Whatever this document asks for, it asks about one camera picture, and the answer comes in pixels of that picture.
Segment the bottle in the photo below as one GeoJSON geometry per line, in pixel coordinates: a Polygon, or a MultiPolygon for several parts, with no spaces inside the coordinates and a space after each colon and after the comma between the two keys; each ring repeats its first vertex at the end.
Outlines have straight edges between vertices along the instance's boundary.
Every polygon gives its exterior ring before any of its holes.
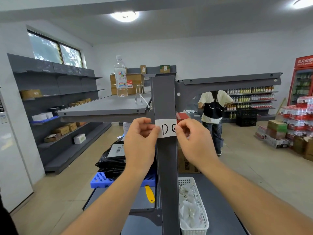
{"type": "Polygon", "coordinates": [[[118,96],[128,96],[126,67],[120,55],[116,56],[116,63],[114,65],[116,90],[118,96]]]}

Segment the cream t-shirt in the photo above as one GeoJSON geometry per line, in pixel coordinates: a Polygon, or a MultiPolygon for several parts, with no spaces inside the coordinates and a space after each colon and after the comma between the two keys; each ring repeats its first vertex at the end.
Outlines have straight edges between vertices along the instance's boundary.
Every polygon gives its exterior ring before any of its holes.
{"type": "MultiPolygon", "coordinates": [[[[212,93],[209,91],[201,95],[199,103],[201,102],[205,104],[205,103],[211,103],[213,101],[214,99],[213,99],[212,93]]],[[[233,99],[229,95],[227,95],[225,91],[219,90],[217,93],[217,101],[220,103],[221,106],[224,107],[226,104],[233,102],[233,99]]],[[[222,118],[212,119],[210,117],[205,116],[204,114],[202,114],[202,118],[201,118],[202,122],[206,122],[209,124],[218,124],[221,119],[222,118]]]]}

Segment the hand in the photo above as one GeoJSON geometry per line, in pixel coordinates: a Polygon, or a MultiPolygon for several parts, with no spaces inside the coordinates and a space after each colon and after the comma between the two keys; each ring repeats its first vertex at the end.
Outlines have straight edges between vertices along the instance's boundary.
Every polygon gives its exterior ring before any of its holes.
{"type": "Polygon", "coordinates": [[[200,122],[195,119],[185,119],[179,122],[175,129],[186,159],[200,171],[211,164],[220,163],[210,131],[200,122]]]}
{"type": "Polygon", "coordinates": [[[155,155],[155,144],[161,130],[149,118],[134,119],[124,140],[126,168],[146,176],[155,155]]]}

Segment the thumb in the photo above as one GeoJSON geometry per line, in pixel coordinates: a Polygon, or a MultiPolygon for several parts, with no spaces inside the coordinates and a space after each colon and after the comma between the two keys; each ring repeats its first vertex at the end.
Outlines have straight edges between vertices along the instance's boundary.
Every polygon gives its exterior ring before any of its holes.
{"type": "Polygon", "coordinates": [[[161,128],[160,126],[155,126],[154,129],[150,132],[149,136],[147,138],[149,138],[150,141],[152,141],[154,144],[156,143],[156,140],[159,136],[159,132],[160,132],[161,128]]]}
{"type": "Polygon", "coordinates": [[[186,143],[188,139],[186,138],[186,135],[184,131],[182,130],[182,127],[179,125],[176,125],[175,130],[176,130],[176,136],[177,136],[178,142],[180,143],[180,145],[184,145],[184,143],[186,143]]]}

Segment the person's right hand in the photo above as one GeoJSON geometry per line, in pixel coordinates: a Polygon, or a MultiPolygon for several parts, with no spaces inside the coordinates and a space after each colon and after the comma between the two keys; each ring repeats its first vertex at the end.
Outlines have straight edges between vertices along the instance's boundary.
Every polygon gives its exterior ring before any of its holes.
{"type": "Polygon", "coordinates": [[[175,129],[186,159],[200,171],[211,164],[220,163],[210,131],[200,122],[195,119],[185,119],[179,122],[175,129]]]}

